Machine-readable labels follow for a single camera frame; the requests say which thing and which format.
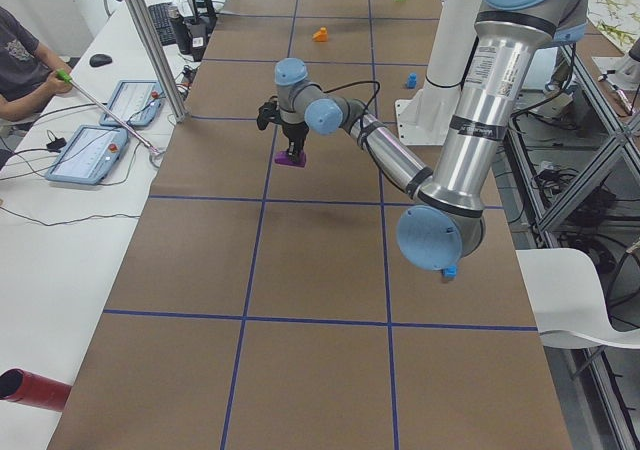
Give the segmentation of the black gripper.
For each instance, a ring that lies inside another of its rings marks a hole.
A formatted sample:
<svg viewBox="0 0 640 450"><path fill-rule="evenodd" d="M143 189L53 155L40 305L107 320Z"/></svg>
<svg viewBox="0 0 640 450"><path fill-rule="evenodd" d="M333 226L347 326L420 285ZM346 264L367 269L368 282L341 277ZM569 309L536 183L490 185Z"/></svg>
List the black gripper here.
<svg viewBox="0 0 640 450"><path fill-rule="evenodd" d="M287 155L302 155L307 136L307 124L304 121L295 124L284 122L282 131L289 141Z"/></svg>

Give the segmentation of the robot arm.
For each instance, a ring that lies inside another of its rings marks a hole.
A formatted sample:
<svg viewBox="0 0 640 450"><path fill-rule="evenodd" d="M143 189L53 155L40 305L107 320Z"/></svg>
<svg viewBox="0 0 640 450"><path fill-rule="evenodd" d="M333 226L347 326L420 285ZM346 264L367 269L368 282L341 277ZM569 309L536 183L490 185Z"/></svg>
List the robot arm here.
<svg viewBox="0 0 640 450"><path fill-rule="evenodd" d="M440 113L446 136L435 167L425 165L374 117L365 102L334 96L311 81L305 63L275 67L276 93L257 125L288 138L277 162L300 166L309 132L343 130L413 206L397 243L413 265L444 270L474 252L485 233L481 189L502 142L535 53L574 43L585 31L588 0L445 0L428 71L415 97Z"/></svg>

